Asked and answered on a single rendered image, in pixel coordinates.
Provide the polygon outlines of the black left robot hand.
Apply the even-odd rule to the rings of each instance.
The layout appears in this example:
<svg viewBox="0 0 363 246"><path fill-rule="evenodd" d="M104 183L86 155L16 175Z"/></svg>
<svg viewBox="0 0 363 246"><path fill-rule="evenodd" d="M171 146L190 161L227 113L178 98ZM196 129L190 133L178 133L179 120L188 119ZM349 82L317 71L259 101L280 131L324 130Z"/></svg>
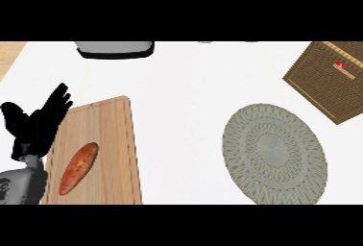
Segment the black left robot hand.
<svg viewBox="0 0 363 246"><path fill-rule="evenodd" d="M41 109L26 114L13 102L0 106L5 129L14 137L11 159L30 155L41 158L47 155L57 131L57 126L72 106L67 86L60 83Z"/></svg>

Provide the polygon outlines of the round grey woven placemat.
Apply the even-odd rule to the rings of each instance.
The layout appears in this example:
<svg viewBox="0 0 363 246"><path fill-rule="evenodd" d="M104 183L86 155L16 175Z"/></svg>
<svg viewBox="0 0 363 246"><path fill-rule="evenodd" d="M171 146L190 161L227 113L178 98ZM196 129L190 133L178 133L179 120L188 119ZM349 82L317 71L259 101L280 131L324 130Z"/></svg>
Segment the round grey woven placemat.
<svg viewBox="0 0 363 246"><path fill-rule="evenodd" d="M327 162L300 118L269 104L233 114L222 133L225 167L243 195L258 205L312 205L324 192Z"/></svg>

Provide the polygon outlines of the brown wicker basket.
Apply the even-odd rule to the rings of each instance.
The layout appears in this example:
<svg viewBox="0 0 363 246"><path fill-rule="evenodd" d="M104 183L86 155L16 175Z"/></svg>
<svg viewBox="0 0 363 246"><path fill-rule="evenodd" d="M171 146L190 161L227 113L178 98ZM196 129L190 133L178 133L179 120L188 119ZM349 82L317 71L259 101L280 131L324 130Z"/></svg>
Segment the brown wicker basket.
<svg viewBox="0 0 363 246"><path fill-rule="evenodd" d="M363 113L363 41L312 41L283 81L334 124Z"/></svg>

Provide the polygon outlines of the orange sweet potato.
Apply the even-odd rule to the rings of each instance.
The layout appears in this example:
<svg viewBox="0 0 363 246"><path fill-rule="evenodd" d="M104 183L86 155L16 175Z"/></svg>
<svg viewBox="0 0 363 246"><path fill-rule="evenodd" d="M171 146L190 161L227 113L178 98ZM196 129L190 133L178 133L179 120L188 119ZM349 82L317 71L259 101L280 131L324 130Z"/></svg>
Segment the orange sweet potato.
<svg viewBox="0 0 363 246"><path fill-rule="evenodd" d="M58 194L66 195L91 170L97 156L98 146L94 142L85 144L76 151L61 174Z"/></svg>

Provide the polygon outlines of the wooden cutting board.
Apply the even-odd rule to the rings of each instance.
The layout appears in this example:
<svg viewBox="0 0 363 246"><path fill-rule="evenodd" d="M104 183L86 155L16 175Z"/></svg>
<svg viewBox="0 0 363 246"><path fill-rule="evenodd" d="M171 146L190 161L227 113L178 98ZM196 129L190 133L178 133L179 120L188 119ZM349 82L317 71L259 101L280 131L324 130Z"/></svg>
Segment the wooden cutting board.
<svg viewBox="0 0 363 246"><path fill-rule="evenodd" d="M58 181L66 165L76 151L91 142L98 147L92 167L75 188L60 195ZM141 203L129 100L125 96L69 110L57 128L45 168L45 205Z"/></svg>

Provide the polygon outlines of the pale wooden board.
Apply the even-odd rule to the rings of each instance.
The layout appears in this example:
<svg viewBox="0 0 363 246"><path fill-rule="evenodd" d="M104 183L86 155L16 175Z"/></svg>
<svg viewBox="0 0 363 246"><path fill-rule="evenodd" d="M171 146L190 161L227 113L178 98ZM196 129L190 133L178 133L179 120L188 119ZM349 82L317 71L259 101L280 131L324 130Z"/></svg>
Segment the pale wooden board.
<svg viewBox="0 0 363 246"><path fill-rule="evenodd" d="M25 41L0 41L0 81L7 74L25 44Z"/></svg>

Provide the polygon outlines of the grey and black appliance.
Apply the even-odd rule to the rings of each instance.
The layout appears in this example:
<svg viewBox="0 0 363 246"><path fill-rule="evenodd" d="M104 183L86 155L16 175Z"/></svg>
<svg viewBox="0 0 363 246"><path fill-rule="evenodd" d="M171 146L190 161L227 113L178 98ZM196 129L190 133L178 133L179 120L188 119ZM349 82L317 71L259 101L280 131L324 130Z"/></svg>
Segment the grey and black appliance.
<svg viewBox="0 0 363 246"><path fill-rule="evenodd" d="M76 41L76 51L85 59L123 60L153 54L153 41Z"/></svg>

